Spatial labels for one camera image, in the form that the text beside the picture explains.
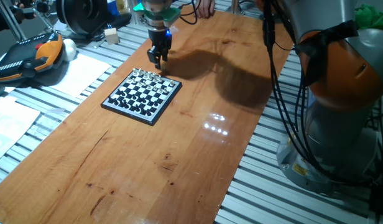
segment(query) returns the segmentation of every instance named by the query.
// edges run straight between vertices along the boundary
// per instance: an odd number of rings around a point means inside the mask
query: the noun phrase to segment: small wooden block
[[[104,30],[104,35],[106,36],[106,41],[109,45],[119,43],[119,37],[116,28]]]

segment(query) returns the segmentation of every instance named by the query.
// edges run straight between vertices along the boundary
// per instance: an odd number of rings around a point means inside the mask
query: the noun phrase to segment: metal pole
[[[48,27],[49,31],[54,31],[56,32],[54,26],[52,25],[52,23],[50,23],[50,21],[48,19],[46,19],[45,17],[43,17],[41,15],[41,13],[39,11],[37,11],[36,9],[32,9],[33,12],[35,13],[35,15],[37,15],[38,18],[40,18],[42,20],[42,22],[45,24],[45,26]]]
[[[231,0],[231,13],[233,14],[241,14],[240,10],[239,10],[239,2],[240,0]]]
[[[137,14],[136,12],[134,11],[134,7],[138,5],[138,2],[137,0],[126,0],[128,1],[129,3],[129,7],[130,7],[130,10],[131,10],[131,23],[133,24],[140,24],[138,18],[137,18]]]
[[[9,9],[8,5],[6,4],[4,0],[0,0],[0,13],[4,17],[7,25],[9,26],[16,40],[18,42],[22,42],[26,40],[27,38],[25,37],[22,29],[17,23],[17,20],[13,16],[13,13],[11,12],[11,10]]]

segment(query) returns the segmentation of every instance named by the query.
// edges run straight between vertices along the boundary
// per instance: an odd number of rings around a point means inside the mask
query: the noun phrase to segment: slotted metal rail
[[[181,0],[173,6],[187,2]],[[215,9],[226,11],[230,6],[230,0],[219,0]],[[259,18],[262,15],[252,1],[242,3],[241,8],[246,16]],[[119,29],[118,36],[120,43],[117,45],[104,42],[97,49],[77,48],[81,54],[112,66],[80,96],[73,97],[48,86],[16,88],[9,94],[17,98],[16,102],[41,114],[24,136],[0,158],[0,183],[46,137],[37,129],[47,128],[39,124],[39,119],[48,110],[64,108],[65,112],[60,116],[60,121],[63,121],[149,37],[145,27],[134,24]],[[292,52],[279,78],[292,119],[299,76],[299,58]],[[271,95],[220,205],[216,223],[378,223],[376,214],[368,210],[369,190],[354,189],[336,194],[337,199],[334,199],[303,190],[288,180],[278,168],[275,156],[279,139],[285,135],[274,96]]]

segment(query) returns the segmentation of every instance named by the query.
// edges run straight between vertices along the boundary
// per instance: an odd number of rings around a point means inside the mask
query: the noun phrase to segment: orange device
[[[35,73],[57,68],[63,61],[60,34],[41,34],[13,45],[0,61],[0,83],[32,78]]]

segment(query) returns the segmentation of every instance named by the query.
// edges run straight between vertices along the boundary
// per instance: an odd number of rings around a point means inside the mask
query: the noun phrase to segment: chessboard
[[[154,125],[181,87],[178,81],[134,68],[101,106]]]

